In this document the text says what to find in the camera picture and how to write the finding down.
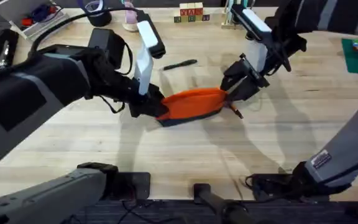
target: alphabet block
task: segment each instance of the alphabet block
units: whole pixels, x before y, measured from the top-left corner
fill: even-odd
[[[181,16],[181,22],[188,22],[189,16]]]
[[[188,16],[195,16],[196,14],[196,4],[195,3],[188,3]]]
[[[180,17],[180,16],[175,16],[175,17],[173,18],[173,22],[174,22],[174,23],[179,23],[179,22],[181,22],[181,17]]]
[[[189,16],[189,22],[196,22],[196,16]]]
[[[196,16],[203,15],[204,5],[202,2],[196,3]]]
[[[203,21],[209,21],[209,15],[203,15]]]
[[[188,3],[181,3],[179,5],[180,8],[180,16],[188,16]]]

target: cable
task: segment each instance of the cable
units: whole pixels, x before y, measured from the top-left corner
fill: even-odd
[[[124,103],[124,102],[122,102],[121,107],[116,111],[116,110],[111,106],[111,104],[110,104],[103,96],[101,96],[101,95],[97,95],[97,96],[100,97],[100,98],[102,98],[102,100],[109,106],[109,108],[110,108],[110,110],[111,110],[111,112],[112,112],[113,114],[120,113],[123,109],[125,109],[125,103]]]
[[[145,208],[151,206],[153,203],[155,203],[156,201],[153,201],[151,203],[149,203],[148,205],[145,205]],[[183,222],[185,224],[187,224],[187,220],[185,217],[173,217],[173,218],[167,218],[167,219],[164,219],[164,220],[160,220],[160,221],[154,221],[154,220],[151,220],[149,218],[145,218],[143,217],[142,215],[139,215],[138,213],[136,212],[133,212],[134,209],[132,208],[127,208],[126,204],[124,201],[122,201],[122,206],[124,207],[124,209],[127,211],[127,213],[131,213],[133,215],[135,215],[137,218],[149,223],[149,224],[163,224],[163,223],[168,223],[168,222],[172,222],[172,221],[175,221],[175,220],[183,220]]]
[[[114,8],[114,9],[103,9],[100,11],[94,11],[94,12],[88,12],[88,13],[84,13],[84,14],[80,14],[78,16],[74,16],[71,17],[69,19],[66,19],[64,21],[61,21],[60,23],[54,25],[53,27],[49,28],[49,30],[46,30],[44,33],[42,33],[41,35],[39,35],[36,40],[33,42],[33,44],[31,45],[30,51],[29,51],[29,57],[33,57],[34,54],[37,52],[38,46],[40,45],[41,41],[44,40],[44,38],[46,38],[49,34],[51,34],[52,32],[54,32],[55,30],[61,28],[62,26],[73,22],[77,19],[81,19],[87,16],[93,16],[93,15],[98,15],[100,13],[104,13],[104,12],[113,12],[113,11],[134,11],[134,12],[140,12],[141,10],[135,9],[135,8],[131,8],[131,7],[120,7],[120,8]]]
[[[125,214],[122,215],[122,217],[118,220],[117,224],[120,224],[124,219],[125,217],[127,217],[127,215],[135,208],[137,208],[139,205],[136,204],[134,205],[132,208],[130,208],[129,210],[127,210],[127,212]]]
[[[129,47],[129,45],[127,44],[127,42],[124,42],[124,43],[125,43],[125,46],[127,47],[128,55],[129,55],[129,71],[126,72],[126,73],[117,72],[120,75],[128,75],[128,74],[130,74],[130,72],[132,71],[132,65],[134,63],[134,55],[132,53],[132,50]]]

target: orange bag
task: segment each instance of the orange bag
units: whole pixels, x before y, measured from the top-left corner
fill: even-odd
[[[220,112],[227,93],[219,88],[188,90],[166,97],[162,103],[169,112],[157,120],[162,126],[173,126],[196,119],[207,118]]]

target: wooden tabletop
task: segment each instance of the wooden tabletop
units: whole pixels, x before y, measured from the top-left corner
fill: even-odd
[[[222,9],[206,9],[211,21],[173,23],[178,9],[146,9],[166,46],[154,60],[152,83],[165,96],[183,90],[219,86],[223,71],[249,44],[244,30],[223,30]],[[264,18],[274,8],[255,8]],[[70,15],[77,9],[66,10]],[[133,51],[140,37],[122,28],[122,13],[113,13],[114,29]],[[93,27],[82,19],[45,41],[88,44]],[[339,34],[305,34],[308,51],[291,57],[293,71],[268,77],[271,86],[238,102],[244,119],[222,110],[201,121],[163,128],[151,117],[131,118],[129,110],[113,115],[100,100],[78,100],[57,113],[0,162],[0,196],[54,179],[83,162],[115,164],[121,171],[152,175],[150,198],[188,199],[194,183],[205,182],[224,198],[252,200],[239,183],[253,173],[291,172],[318,152],[358,109],[358,74],[348,73]],[[16,63],[30,44],[19,41]],[[198,63],[167,72],[161,68],[187,59]],[[127,70],[127,54],[122,70]],[[333,200],[358,200],[358,179]]]

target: black pen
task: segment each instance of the black pen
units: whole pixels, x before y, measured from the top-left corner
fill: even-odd
[[[181,63],[178,63],[178,64],[165,66],[162,70],[166,71],[166,70],[170,70],[170,69],[173,69],[173,68],[193,65],[195,63],[197,63],[197,60],[195,60],[195,59],[185,60],[184,62],[181,62]]]

